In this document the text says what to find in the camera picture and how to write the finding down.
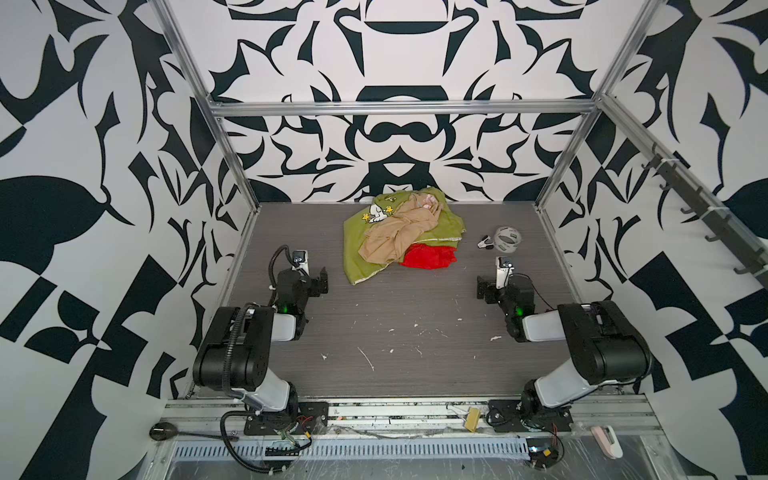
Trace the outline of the red cloth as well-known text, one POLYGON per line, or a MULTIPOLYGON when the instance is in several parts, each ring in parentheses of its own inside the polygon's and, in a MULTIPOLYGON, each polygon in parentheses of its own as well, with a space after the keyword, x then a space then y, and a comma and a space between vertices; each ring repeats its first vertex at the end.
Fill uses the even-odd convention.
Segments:
POLYGON ((457 261, 453 246, 413 244, 406 251, 400 264, 406 268, 438 270, 457 261))

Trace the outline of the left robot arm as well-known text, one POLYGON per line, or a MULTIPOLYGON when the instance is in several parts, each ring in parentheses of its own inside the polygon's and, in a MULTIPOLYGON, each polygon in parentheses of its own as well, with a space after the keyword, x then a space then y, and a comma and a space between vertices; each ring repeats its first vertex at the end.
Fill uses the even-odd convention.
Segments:
POLYGON ((328 290, 326 269, 316 277, 287 269, 277 276, 273 304, 219 308, 193 363, 194 384, 238 400, 255 413, 295 416, 296 388, 270 369, 271 347, 300 339, 308 301, 328 290))

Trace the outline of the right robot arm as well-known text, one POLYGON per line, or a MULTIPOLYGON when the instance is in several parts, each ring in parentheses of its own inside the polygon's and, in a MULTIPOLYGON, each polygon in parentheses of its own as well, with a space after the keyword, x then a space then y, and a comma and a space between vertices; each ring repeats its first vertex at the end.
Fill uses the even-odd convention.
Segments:
POLYGON ((501 281, 479 276, 476 295, 499 306, 516 342, 567 345, 568 360, 526 384, 518 404, 523 419, 563 409, 604 386, 632 385, 652 369, 647 342, 613 301, 564 303, 537 313, 536 289, 522 274, 501 281))

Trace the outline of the beige cloth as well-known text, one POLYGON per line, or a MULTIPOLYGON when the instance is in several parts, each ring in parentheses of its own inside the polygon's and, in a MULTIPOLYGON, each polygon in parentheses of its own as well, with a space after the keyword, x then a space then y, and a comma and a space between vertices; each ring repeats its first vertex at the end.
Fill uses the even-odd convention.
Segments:
POLYGON ((443 204, 430 193, 409 193, 386 218, 365 233, 358 249, 368 263, 386 265, 400 259, 424 233, 438 226, 443 204))

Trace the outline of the yellow tape piece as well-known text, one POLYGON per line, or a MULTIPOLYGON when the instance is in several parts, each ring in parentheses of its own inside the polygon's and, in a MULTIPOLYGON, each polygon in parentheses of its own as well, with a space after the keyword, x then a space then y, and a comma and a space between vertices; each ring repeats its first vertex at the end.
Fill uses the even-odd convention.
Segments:
POLYGON ((481 412, 478 408, 474 408, 474 407, 470 408, 467 411, 467 414, 465 417, 464 428, 471 433, 476 432, 480 417, 481 417, 481 412))

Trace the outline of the pink white handheld device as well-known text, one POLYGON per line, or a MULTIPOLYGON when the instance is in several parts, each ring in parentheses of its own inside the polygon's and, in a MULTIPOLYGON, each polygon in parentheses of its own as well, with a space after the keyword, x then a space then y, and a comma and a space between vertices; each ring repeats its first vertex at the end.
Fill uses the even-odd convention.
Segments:
POLYGON ((612 426, 592 426, 590 431, 606 457, 612 460, 623 457, 623 449, 612 426))

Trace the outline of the black round knob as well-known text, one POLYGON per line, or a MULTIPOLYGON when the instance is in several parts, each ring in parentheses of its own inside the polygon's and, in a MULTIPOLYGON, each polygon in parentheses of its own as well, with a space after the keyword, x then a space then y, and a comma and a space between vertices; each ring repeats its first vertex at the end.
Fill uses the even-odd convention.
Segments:
POLYGON ((178 428, 170 422, 157 422, 149 430, 149 437, 153 441, 167 441, 179 435, 178 428))

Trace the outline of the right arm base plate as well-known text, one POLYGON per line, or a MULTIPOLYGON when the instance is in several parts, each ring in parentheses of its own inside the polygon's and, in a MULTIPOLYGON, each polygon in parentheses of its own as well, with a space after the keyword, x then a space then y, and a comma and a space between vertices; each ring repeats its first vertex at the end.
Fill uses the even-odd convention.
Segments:
POLYGON ((573 418, 569 406, 526 407, 517 399, 492 399, 485 421, 496 433, 561 433, 571 431, 573 418))

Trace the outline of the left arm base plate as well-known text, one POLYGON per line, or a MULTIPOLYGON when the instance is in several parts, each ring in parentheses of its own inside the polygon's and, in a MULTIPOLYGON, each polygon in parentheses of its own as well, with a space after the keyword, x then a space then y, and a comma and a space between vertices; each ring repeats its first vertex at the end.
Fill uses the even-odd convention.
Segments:
POLYGON ((301 401, 289 404, 280 412, 250 413, 245 421, 244 434, 247 436, 265 436, 287 430, 289 433, 306 431, 314 434, 327 426, 329 416, 328 402, 301 401))

